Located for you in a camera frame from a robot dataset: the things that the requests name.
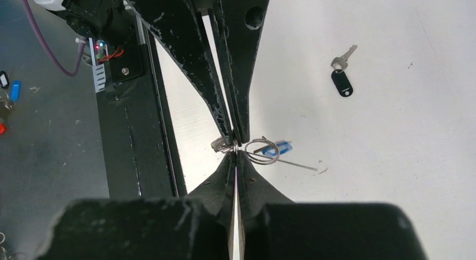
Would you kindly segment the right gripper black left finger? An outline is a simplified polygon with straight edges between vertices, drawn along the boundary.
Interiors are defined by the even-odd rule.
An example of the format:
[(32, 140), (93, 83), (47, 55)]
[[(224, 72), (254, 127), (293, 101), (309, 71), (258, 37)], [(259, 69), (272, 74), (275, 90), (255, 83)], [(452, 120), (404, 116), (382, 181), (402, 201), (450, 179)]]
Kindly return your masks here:
[(181, 198), (83, 199), (60, 213), (36, 259), (231, 259), (237, 155)]

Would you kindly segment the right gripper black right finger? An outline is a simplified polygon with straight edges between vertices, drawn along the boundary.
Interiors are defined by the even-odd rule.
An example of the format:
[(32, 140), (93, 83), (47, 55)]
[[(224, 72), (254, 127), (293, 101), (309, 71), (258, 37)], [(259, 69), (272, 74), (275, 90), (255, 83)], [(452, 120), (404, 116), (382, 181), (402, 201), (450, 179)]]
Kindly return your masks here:
[(389, 203), (296, 203), (236, 155), (243, 259), (426, 259), (406, 214)]

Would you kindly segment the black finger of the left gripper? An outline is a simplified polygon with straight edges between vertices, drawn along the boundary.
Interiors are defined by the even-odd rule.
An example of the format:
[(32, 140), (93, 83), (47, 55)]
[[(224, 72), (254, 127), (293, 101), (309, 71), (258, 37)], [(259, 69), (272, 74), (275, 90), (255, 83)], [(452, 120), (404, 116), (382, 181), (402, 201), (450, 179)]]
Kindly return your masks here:
[(223, 141), (234, 136), (202, 20), (192, 0), (126, 0), (206, 103)]
[(219, 56), (238, 143), (250, 140), (249, 94), (269, 0), (219, 0)]

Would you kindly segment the key with black head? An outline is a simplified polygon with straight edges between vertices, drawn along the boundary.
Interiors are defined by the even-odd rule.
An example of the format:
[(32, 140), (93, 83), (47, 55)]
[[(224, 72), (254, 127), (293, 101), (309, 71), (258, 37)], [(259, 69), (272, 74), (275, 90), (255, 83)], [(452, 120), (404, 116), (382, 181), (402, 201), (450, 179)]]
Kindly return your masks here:
[(348, 67), (349, 57), (357, 48), (357, 45), (352, 45), (347, 52), (341, 56), (335, 57), (331, 62), (331, 67), (333, 68), (331, 79), (339, 95), (342, 97), (349, 97), (354, 91), (345, 71)]

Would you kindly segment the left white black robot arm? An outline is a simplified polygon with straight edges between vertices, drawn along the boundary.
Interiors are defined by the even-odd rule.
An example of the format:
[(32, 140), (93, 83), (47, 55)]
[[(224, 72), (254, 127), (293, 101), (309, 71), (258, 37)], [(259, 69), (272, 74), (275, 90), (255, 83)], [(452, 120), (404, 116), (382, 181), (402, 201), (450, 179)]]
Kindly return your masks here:
[(143, 22), (206, 103), (227, 144), (250, 140), (249, 92), (269, 0), (33, 0), (70, 28), (123, 47)]

